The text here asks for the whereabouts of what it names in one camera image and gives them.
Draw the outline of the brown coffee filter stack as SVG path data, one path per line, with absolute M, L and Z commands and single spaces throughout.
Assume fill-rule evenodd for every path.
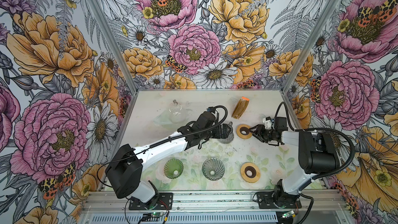
M 241 97 L 235 106 L 235 109 L 232 113 L 232 118 L 239 119 L 247 109 L 249 102 L 250 102 L 249 98 L 244 96 Z

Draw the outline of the grey glass dripper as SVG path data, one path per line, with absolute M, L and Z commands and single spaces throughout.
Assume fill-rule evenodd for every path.
M 202 173 L 206 179 L 217 181 L 224 176 L 225 166 L 220 159 L 209 158 L 202 165 Z

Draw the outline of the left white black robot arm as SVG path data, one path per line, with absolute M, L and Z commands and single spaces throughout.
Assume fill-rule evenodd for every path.
M 232 128 L 225 122 L 227 116 L 226 107 L 209 107 L 196 121 L 159 141 L 134 148 L 129 144 L 121 146 L 105 170 L 116 197 L 139 200 L 146 208 L 152 208 L 160 201 L 160 195 L 152 182 L 142 180 L 142 173 L 175 153 L 201 149 L 210 139 L 228 138 Z

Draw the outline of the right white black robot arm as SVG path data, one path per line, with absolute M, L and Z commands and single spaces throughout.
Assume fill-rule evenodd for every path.
M 328 133 L 295 130 L 286 117 L 267 117 L 262 124 L 241 128 L 241 133 L 251 135 L 272 146 L 295 145 L 298 147 L 298 166 L 274 187 L 273 203 L 279 208 L 294 207 L 301 191 L 316 176 L 325 176 L 340 168 L 341 163 Z

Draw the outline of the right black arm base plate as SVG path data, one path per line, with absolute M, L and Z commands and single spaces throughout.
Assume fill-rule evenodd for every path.
M 252 200 L 258 204 L 259 209 L 302 208 L 300 196 L 298 195 L 289 195 L 285 193 L 277 195 L 273 191 L 260 191 L 255 193 Z

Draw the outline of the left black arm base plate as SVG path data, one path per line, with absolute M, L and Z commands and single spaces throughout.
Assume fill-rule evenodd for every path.
M 151 211 L 151 210 L 171 210 L 173 206 L 174 194 L 171 192 L 161 192 L 156 194 L 147 203 L 139 199 L 132 198 L 129 202 L 130 211 Z

